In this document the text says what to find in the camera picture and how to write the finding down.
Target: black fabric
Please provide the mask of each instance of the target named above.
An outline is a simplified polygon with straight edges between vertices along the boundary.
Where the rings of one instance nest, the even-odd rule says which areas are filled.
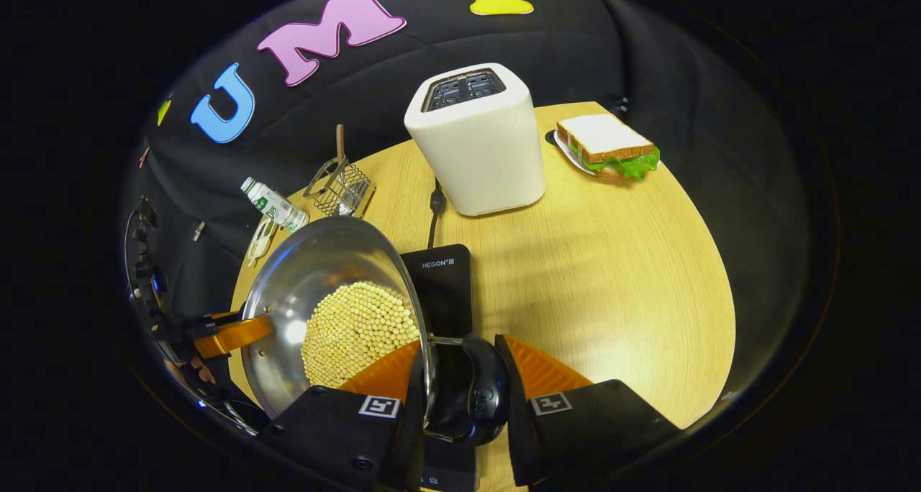
[[[405,106],[428,76],[498,62],[529,86],[534,105],[598,101],[651,138],[707,223],[733,292],[737,344],[726,391],[739,391],[782,340],[802,292],[807,210],[789,141],[770,106],[722,60],[657,14],[626,0],[528,0],[527,16],[475,16],[469,0],[378,0],[406,27],[340,54],[293,88],[256,46],[289,22],[317,23],[328,0],[292,0],[207,52],[171,89],[151,152],[126,203],[150,193],[164,217],[155,256],[171,270],[174,311],[230,306],[259,212],[240,191],[254,177],[282,193],[302,188],[335,155],[345,125],[350,158],[409,139]],[[579,12],[573,12],[577,1]],[[227,144],[191,124],[201,96],[234,105],[214,79],[231,63],[253,90],[249,126]],[[207,226],[191,242],[198,223]]]
[[[429,76],[498,62],[529,86],[536,106],[598,101],[613,109],[622,98],[622,54],[600,0],[528,0],[535,6],[532,14],[488,18],[470,13],[467,0],[378,0],[407,26],[360,47],[346,46],[343,30],[339,56],[318,57],[317,72],[289,88],[272,53],[256,46],[283,24],[319,22],[326,1],[289,1],[232,34],[165,91],[171,106],[162,124],[151,119],[145,128],[151,151],[141,170],[145,176],[126,191],[125,214],[151,185],[150,191],[170,200],[154,203],[155,209],[181,215],[181,224],[162,229],[171,238],[155,252],[164,265],[180,268],[176,277],[182,286],[194,289],[177,290],[189,296],[174,299],[178,313],[198,312],[190,306],[230,306],[239,265],[228,270],[224,254],[216,256],[227,264],[213,271],[181,259],[201,221],[207,223],[204,235],[242,259],[259,220],[240,191],[245,178],[285,194],[299,190],[335,155],[333,128],[340,122],[352,160],[409,139],[402,116]],[[566,1],[580,1],[579,13],[569,11]],[[233,115],[231,99],[213,89],[214,79],[231,63],[240,64],[237,72],[253,90],[255,112],[238,138],[217,144],[189,118],[203,95],[211,95],[222,116]],[[211,264],[201,259],[201,265]],[[207,276],[188,273],[193,268]]]

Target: stainless steel pan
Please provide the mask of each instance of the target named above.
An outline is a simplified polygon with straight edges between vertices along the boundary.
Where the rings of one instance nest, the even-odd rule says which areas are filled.
[[[310,387],[300,348],[313,308],[341,285],[372,281],[408,296],[424,355],[425,424],[435,401],[435,354],[406,267],[387,237],[354,217],[325,217],[297,230],[266,260],[243,317],[266,314],[273,332],[241,349],[243,368],[271,419]]]

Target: lettuce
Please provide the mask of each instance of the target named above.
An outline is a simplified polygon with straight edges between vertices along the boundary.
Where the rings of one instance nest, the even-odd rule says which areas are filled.
[[[569,142],[569,148],[576,154],[579,154],[579,149],[576,149],[576,146],[573,145],[572,142]],[[635,178],[636,181],[642,181],[649,170],[655,170],[658,167],[659,151],[658,147],[654,145],[652,147],[652,152],[647,155],[636,155],[635,158],[626,158],[626,160],[607,158],[607,160],[601,163],[589,163],[584,155],[582,155],[581,158],[582,164],[589,170],[601,172],[605,167],[610,167],[611,170],[624,174],[626,178]]]

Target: toaster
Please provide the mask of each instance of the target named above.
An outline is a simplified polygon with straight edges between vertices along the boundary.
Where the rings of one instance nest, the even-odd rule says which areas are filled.
[[[547,188],[530,92],[503,65],[482,63],[425,80],[404,125],[460,214],[527,206]]]

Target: wooden handle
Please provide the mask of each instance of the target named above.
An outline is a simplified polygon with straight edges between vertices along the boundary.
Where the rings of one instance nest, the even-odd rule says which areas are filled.
[[[342,124],[336,125],[336,158],[339,161],[345,159],[345,128]]]

